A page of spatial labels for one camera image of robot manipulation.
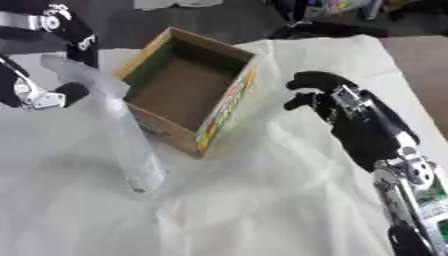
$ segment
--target open cardboard box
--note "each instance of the open cardboard box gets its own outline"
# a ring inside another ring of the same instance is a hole
[[[116,75],[145,129],[195,155],[206,152],[252,84],[254,54],[169,28]]]

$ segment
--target white tablecloth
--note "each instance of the white tablecloth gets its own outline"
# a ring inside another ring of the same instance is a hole
[[[376,40],[259,41],[248,94],[202,160],[151,138],[170,175],[155,199],[128,191],[104,127],[82,110],[0,111],[0,255],[392,255],[371,186],[308,108],[282,104],[284,83],[324,70],[359,83],[395,109],[448,166],[447,144]],[[111,72],[135,50],[102,51]],[[15,56],[55,85],[39,55]]]

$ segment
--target robotic finger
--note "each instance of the robotic finger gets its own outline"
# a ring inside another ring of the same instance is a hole
[[[55,91],[47,91],[34,83],[26,70],[6,56],[0,56],[0,77],[3,80],[0,102],[12,108],[66,108],[89,94],[85,86],[76,83],[62,85]]]

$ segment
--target robotic hand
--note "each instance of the robotic hand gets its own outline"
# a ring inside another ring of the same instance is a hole
[[[33,33],[49,32],[68,42],[67,58],[98,68],[98,39],[93,31],[65,5],[50,4],[46,8],[26,8],[14,3],[0,11],[0,28]],[[0,55],[0,102],[13,108],[47,109],[69,107],[89,91],[81,84],[65,84],[49,92],[39,87],[28,72],[6,56]]]
[[[313,108],[332,126],[332,134],[354,162],[373,173],[395,254],[448,255],[448,187],[443,170],[420,154],[419,138],[408,125],[373,93],[337,75],[301,72],[287,87],[319,90],[297,93],[285,109]]]

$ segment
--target wrinkled fabric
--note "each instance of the wrinkled fabric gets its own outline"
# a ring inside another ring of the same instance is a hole
[[[203,159],[149,136],[169,170],[155,198],[127,189],[88,100],[2,109],[0,255],[392,255],[372,177],[311,109],[282,110],[295,72],[343,75],[396,110],[446,167],[446,142],[391,57],[364,36],[241,47],[259,54],[254,87]],[[103,51],[103,71],[137,53]],[[14,59],[40,84],[56,84],[38,55]]]

